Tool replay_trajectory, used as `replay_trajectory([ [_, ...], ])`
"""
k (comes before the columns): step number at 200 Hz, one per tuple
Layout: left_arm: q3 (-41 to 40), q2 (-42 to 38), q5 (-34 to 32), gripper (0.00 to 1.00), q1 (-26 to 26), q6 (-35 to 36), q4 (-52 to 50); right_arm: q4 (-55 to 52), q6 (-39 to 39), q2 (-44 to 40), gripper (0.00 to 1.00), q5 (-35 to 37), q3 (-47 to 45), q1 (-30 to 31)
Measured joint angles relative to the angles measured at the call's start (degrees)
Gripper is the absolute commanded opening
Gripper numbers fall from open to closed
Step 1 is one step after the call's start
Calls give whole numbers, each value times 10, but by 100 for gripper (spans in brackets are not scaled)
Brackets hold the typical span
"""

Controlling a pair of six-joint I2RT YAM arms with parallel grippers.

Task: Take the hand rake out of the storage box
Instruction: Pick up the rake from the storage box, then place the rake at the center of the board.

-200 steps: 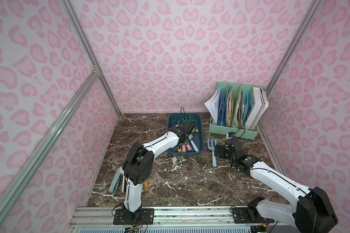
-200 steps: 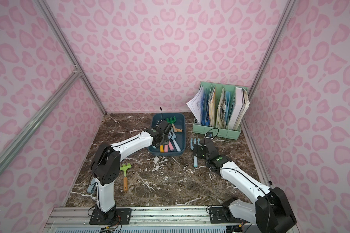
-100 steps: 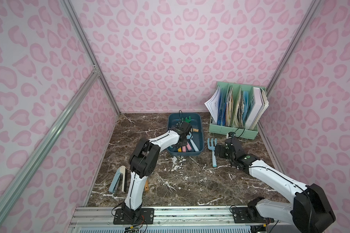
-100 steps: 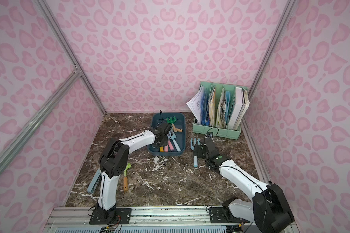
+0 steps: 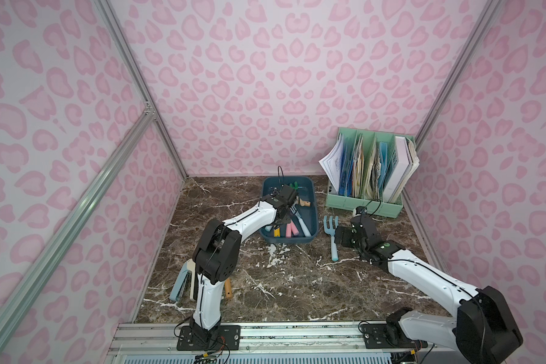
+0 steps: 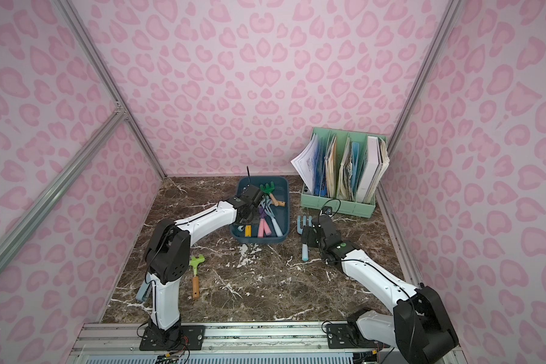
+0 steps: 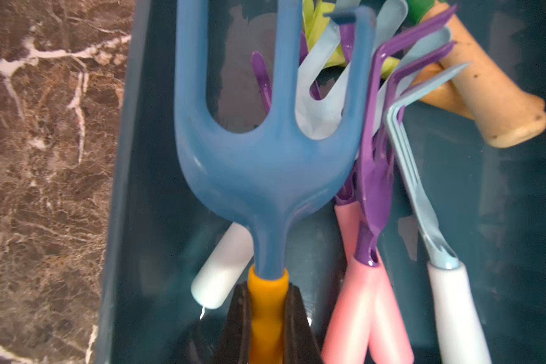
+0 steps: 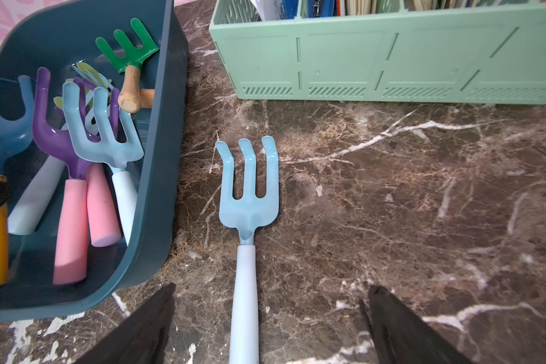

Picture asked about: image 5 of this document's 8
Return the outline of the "lime rake wooden handle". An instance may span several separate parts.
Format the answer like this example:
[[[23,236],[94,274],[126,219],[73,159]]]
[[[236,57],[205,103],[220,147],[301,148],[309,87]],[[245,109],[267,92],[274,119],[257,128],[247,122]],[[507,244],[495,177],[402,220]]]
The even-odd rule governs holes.
[[[224,294],[227,300],[231,300],[233,298],[232,283],[230,278],[227,278],[224,282]]]

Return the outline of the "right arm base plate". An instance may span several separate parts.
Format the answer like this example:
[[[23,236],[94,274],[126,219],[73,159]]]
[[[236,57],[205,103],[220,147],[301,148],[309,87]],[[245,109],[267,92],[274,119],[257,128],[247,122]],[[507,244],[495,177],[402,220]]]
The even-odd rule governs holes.
[[[359,322],[358,330],[366,349],[410,349],[420,351],[429,347],[427,341],[411,340],[387,323]]]

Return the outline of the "light blue rake white handle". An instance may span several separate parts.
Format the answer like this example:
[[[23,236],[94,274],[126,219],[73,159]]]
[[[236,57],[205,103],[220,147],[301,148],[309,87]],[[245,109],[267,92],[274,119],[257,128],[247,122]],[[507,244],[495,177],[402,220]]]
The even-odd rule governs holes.
[[[295,205],[291,206],[291,212],[294,214],[294,216],[297,218],[298,222],[300,223],[300,227],[302,228],[304,236],[307,238],[311,237],[312,235]]]

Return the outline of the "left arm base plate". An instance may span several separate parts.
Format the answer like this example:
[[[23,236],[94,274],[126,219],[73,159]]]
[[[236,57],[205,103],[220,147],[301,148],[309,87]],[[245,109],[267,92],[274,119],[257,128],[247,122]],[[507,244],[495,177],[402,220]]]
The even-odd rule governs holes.
[[[241,326],[217,325],[205,330],[194,324],[182,327],[178,336],[177,351],[212,351],[221,348],[239,350]]]

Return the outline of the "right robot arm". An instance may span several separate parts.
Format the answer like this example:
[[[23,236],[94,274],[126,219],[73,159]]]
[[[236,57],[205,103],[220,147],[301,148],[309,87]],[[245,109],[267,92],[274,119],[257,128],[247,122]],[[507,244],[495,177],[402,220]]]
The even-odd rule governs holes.
[[[503,294],[477,288],[422,261],[394,241],[381,238],[362,206],[347,226],[330,231],[332,256],[347,247],[372,266],[414,286],[447,311],[428,315],[404,307],[389,315],[384,341],[392,347],[425,342],[461,353],[470,363],[501,363],[523,345],[523,335]]]

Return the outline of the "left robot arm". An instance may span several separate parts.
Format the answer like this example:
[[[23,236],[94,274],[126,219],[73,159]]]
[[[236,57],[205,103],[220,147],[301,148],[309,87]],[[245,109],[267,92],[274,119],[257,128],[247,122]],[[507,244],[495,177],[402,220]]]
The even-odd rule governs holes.
[[[197,306],[190,327],[202,338],[214,338],[221,323],[221,296],[224,283],[235,270],[241,243],[265,226],[288,223],[297,191],[283,185],[261,197],[245,212],[220,221],[210,220],[194,250]]]

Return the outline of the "light blue rake teal handle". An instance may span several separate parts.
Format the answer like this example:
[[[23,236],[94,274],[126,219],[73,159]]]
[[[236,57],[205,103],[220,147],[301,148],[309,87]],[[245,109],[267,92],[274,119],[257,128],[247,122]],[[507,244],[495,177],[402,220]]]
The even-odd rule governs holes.
[[[335,241],[336,230],[338,229],[338,226],[339,226],[338,220],[339,218],[334,215],[332,216],[325,215],[323,218],[324,231],[330,237],[330,241],[331,241],[331,255],[332,255],[333,262],[337,262],[339,260],[338,246]]]

